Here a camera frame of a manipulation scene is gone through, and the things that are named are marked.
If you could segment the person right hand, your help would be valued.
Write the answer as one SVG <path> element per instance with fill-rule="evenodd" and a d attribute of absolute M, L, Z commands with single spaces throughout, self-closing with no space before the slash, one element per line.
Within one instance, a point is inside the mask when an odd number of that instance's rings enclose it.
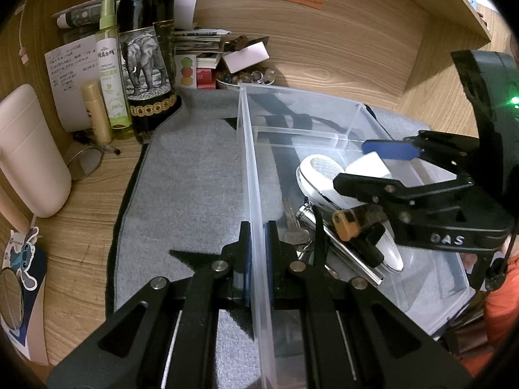
<path fill-rule="evenodd" d="M 496 277 L 508 271 L 505 257 L 499 253 L 494 253 L 493 255 L 462 253 L 460 256 L 465 271 L 471 279 L 476 277 Z"/>

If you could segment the orange sleeve forearm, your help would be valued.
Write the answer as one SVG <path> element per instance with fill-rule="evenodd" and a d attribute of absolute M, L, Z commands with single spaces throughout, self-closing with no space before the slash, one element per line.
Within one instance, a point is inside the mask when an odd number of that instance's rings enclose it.
<path fill-rule="evenodd" d="M 473 377 L 485 369 L 493 354 L 503 345 L 517 323 L 518 298 L 518 242 L 515 242 L 508 258 L 508 271 L 504 284 L 499 290 L 491 292 L 484 301 L 484 323 L 487 340 L 492 350 L 461 361 Z"/>

